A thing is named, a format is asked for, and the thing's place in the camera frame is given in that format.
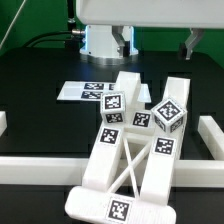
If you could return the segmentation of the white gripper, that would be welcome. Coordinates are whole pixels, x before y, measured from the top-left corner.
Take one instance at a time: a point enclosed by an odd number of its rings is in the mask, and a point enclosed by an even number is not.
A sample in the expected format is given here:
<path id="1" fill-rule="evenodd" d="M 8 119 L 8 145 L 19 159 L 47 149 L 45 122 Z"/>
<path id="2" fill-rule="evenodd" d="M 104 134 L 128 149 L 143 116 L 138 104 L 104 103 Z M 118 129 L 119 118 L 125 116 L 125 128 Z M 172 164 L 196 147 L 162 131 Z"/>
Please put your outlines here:
<path id="1" fill-rule="evenodd" d="M 224 0 L 76 0 L 76 13 L 84 24 L 113 25 L 112 36 L 122 58 L 130 55 L 131 38 L 130 28 L 123 25 L 191 28 L 179 45 L 182 60 L 191 59 L 203 29 L 224 29 Z"/>

